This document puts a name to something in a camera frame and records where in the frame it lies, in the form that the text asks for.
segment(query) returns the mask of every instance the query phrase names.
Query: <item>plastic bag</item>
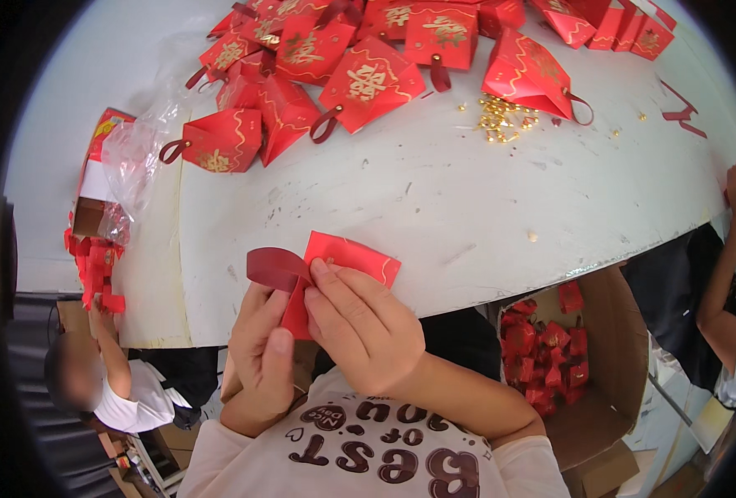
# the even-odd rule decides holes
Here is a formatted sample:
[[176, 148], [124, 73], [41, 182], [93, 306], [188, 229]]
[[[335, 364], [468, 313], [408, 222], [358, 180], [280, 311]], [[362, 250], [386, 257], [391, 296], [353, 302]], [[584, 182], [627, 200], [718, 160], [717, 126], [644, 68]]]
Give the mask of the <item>plastic bag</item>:
[[210, 45], [203, 34], [178, 34], [162, 44], [164, 63], [155, 79], [156, 89], [149, 93], [154, 96], [149, 110], [133, 123], [116, 126], [103, 142], [105, 176], [118, 204], [105, 204], [98, 233], [122, 246], [130, 241], [130, 229], [149, 204], [155, 177], [166, 166], [158, 158], [163, 145], [176, 135], [201, 98], [215, 94], [212, 88], [200, 93], [184, 87], [198, 65], [196, 58]]

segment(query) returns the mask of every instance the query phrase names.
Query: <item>red gift box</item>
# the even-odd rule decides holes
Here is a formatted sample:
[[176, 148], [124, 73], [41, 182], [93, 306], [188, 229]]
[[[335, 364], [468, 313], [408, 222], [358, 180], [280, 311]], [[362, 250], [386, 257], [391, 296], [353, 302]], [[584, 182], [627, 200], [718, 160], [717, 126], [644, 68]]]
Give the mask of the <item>red gift box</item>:
[[291, 81], [325, 85], [355, 29], [340, 22], [321, 25], [313, 16], [288, 17], [277, 47], [276, 73]]
[[[374, 119], [400, 107], [426, 88], [417, 66], [390, 45], [368, 36], [343, 55], [318, 97], [328, 112], [310, 129], [315, 144], [332, 134], [337, 121], [356, 133]], [[326, 123], [323, 134], [315, 132]]]
[[611, 50], [625, 12], [619, 0], [575, 0], [572, 6], [597, 30], [586, 42], [586, 48]]
[[[256, 109], [226, 109], [183, 126], [182, 139], [161, 149], [160, 160], [171, 164], [182, 154], [190, 163], [213, 173], [243, 173], [260, 148], [262, 127]], [[169, 150], [174, 152], [166, 157]]]
[[513, 29], [504, 29], [490, 54], [490, 64], [481, 88], [504, 100], [575, 120], [572, 100], [589, 107], [570, 92], [570, 77], [545, 49]]
[[570, 281], [559, 285], [559, 307], [565, 315], [584, 309], [584, 298], [581, 296], [578, 282]]
[[479, 34], [497, 38], [503, 28], [520, 29], [526, 24], [522, 0], [488, 0], [479, 5]]
[[207, 52], [199, 56], [202, 68], [191, 76], [185, 87], [193, 88], [205, 73], [209, 81], [220, 79], [235, 61], [259, 49], [260, 45], [241, 36], [240, 29], [230, 29]]
[[472, 5], [418, 2], [407, 21], [403, 55], [417, 64], [432, 66], [437, 92], [451, 87], [445, 68], [470, 69], [479, 41], [478, 10]]
[[595, 27], [565, 0], [531, 0], [531, 3], [542, 12], [562, 40], [574, 49], [584, 45], [595, 33]]
[[330, 264], [360, 270], [387, 288], [393, 287], [401, 268], [398, 260], [362, 244], [314, 231], [307, 242], [304, 260], [290, 251], [275, 247], [250, 251], [246, 263], [249, 280], [291, 293], [282, 326], [291, 331], [296, 339], [312, 339], [307, 329], [304, 289], [312, 283], [309, 266], [316, 257]]
[[413, 3], [413, 0], [368, 2], [362, 25], [357, 31], [357, 39], [373, 35], [381, 40], [403, 40], [407, 36], [407, 21], [413, 10]]
[[304, 89], [284, 78], [268, 76], [257, 105], [266, 127], [260, 159], [263, 167], [302, 138], [321, 116], [321, 111]]

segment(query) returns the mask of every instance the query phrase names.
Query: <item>black pants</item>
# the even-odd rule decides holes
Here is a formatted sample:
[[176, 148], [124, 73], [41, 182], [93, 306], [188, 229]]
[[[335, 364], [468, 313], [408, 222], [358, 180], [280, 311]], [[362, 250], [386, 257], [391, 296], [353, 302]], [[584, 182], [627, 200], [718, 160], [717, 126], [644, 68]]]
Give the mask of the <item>black pants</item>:
[[[501, 343], [495, 327], [475, 308], [421, 319], [426, 351], [485, 377], [501, 380]], [[313, 380], [334, 366], [321, 348], [315, 356]]]
[[194, 409], [207, 403], [218, 387], [216, 346], [130, 351], [130, 359], [154, 366], [166, 379], [161, 385], [176, 389]]

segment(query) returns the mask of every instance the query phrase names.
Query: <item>dark red ribbon loop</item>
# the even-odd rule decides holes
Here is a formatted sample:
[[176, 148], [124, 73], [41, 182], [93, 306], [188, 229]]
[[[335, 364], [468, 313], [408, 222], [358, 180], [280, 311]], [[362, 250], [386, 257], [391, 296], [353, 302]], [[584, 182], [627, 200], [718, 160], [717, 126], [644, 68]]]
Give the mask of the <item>dark red ribbon loop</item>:
[[315, 23], [315, 29], [321, 29], [326, 27], [335, 17], [345, 13], [345, 16], [349, 18], [349, 21], [355, 25], [362, 24], [362, 13], [360, 10], [351, 3], [350, 0], [333, 0], [333, 2], [326, 6], [321, 13], [321, 17], [318, 18], [318, 22]]
[[451, 76], [443, 66], [443, 58], [439, 54], [432, 55], [432, 84], [437, 92], [445, 92], [451, 89]]
[[586, 123], [582, 123], [581, 121], [577, 120], [576, 117], [575, 117], [575, 112], [572, 113], [572, 120], [575, 121], [576, 123], [578, 123], [579, 125], [582, 125], [582, 126], [589, 126], [589, 125], [591, 125], [592, 124], [592, 121], [595, 120], [595, 111], [592, 109], [592, 106], [589, 105], [589, 103], [586, 100], [582, 99], [581, 97], [577, 97], [577, 96], [573, 95], [572, 93], [570, 93], [570, 90], [568, 90], [567, 88], [564, 89], [564, 94], [565, 94], [565, 96], [568, 99], [575, 100], [576, 102], [580, 102], [581, 104], [585, 105], [586, 107], [589, 107], [589, 112], [592, 113], [592, 117], [590, 117], [589, 118], [589, 121], [586, 122]]
[[235, 2], [232, 5], [232, 10], [246, 17], [251, 17], [252, 19], [257, 18], [257, 11], [254, 10], [252, 7], [245, 5], [243, 3]]
[[[337, 125], [337, 115], [341, 112], [343, 112], [343, 106], [337, 105], [329, 111], [321, 114], [321, 117], [315, 120], [313, 127], [310, 128], [310, 138], [313, 139], [315, 144], [323, 144], [326, 139], [329, 138], [329, 135], [332, 134], [334, 127]], [[326, 129], [323, 131], [321, 136], [315, 138], [315, 132], [317, 132], [324, 123], [326, 123]]]
[[296, 289], [299, 279], [302, 288], [313, 282], [304, 260], [279, 247], [261, 247], [246, 253], [246, 278], [286, 293]]
[[188, 81], [187, 81], [187, 82], [185, 83], [185, 87], [186, 87], [186, 88], [187, 88], [188, 90], [190, 90], [191, 88], [195, 87], [195, 86], [196, 86], [196, 84], [197, 84], [197, 83], [199, 83], [199, 80], [201, 80], [201, 79], [202, 79], [202, 76], [203, 76], [204, 72], [205, 72], [205, 71], [207, 71], [207, 70], [208, 70], [208, 66], [206, 66], [206, 65], [203, 65], [203, 66], [201, 67], [201, 69], [199, 69], [199, 71], [196, 71], [196, 72], [195, 72], [195, 73], [193, 74], [193, 76], [191, 76], [191, 79], [190, 79], [190, 80], [188, 80]]
[[[173, 146], [175, 146], [176, 149], [174, 149], [174, 152], [172, 152], [171, 155], [166, 158], [165, 156], [166, 152], [168, 152], [169, 149], [172, 148]], [[176, 160], [176, 158], [180, 157], [180, 154], [182, 154], [182, 152], [185, 149], [187, 149], [190, 146], [191, 146], [191, 143], [188, 142], [187, 140], [174, 140], [174, 142], [169, 142], [168, 144], [163, 145], [163, 148], [161, 149], [161, 153], [158, 154], [157, 157], [164, 163], [171, 164]]]

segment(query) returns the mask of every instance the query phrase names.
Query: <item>stack of red boxes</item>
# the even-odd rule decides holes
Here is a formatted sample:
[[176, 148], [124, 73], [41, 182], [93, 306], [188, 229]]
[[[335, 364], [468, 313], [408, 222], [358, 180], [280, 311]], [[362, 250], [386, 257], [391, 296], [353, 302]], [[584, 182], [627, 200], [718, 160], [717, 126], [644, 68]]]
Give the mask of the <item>stack of red boxes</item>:
[[[575, 282], [559, 286], [563, 313], [583, 308]], [[572, 405], [585, 393], [589, 379], [586, 329], [579, 316], [566, 331], [554, 321], [531, 323], [537, 309], [533, 299], [514, 304], [501, 316], [501, 347], [506, 383], [526, 397], [542, 417], [559, 404]]]

